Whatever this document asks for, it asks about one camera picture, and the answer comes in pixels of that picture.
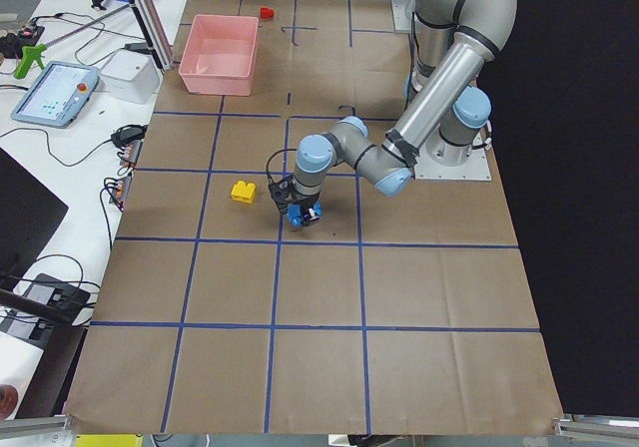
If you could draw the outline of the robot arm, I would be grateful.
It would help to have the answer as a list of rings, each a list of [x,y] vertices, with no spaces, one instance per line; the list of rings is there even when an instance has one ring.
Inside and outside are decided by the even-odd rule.
[[[350,166],[388,197],[412,177],[421,147],[433,131],[448,145],[471,146],[490,116],[490,102],[471,82],[505,46],[517,0],[410,0],[411,70],[407,106],[382,144],[373,143],[355,116],[302,139],[292,174],[270,181],[279,212],[295,226],[321,215],[319,197],[327,172]]]
[[[408,105],[428,81],[434,68],[427,65],[419,54],[419,35],[421,34],[422,25],[418,21],[415,0],[408,0],[406,13],[409,17],[408,49],[411,65],[404,83],[405,104]]]

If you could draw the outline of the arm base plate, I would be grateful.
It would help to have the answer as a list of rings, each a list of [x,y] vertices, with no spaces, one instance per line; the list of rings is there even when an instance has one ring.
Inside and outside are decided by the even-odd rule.
[[[395,33],[411,31],[414,0],[390,0],[393,30]]]
[[[492,146],[492,126],[487,121],[474,130],[467,146],[450,144],[436,129],[422,145],[413,167],[420,181],[490,182],[492,179],[487,152]]]

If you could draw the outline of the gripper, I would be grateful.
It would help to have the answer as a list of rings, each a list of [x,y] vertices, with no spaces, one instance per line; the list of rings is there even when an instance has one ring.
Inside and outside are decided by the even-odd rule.
[[[320,193],[305,195],[297,191],[292,191],[289,211],[294,210],[303,212],[303,225],[310,225],[313,222],[319,221],[322,217]]]

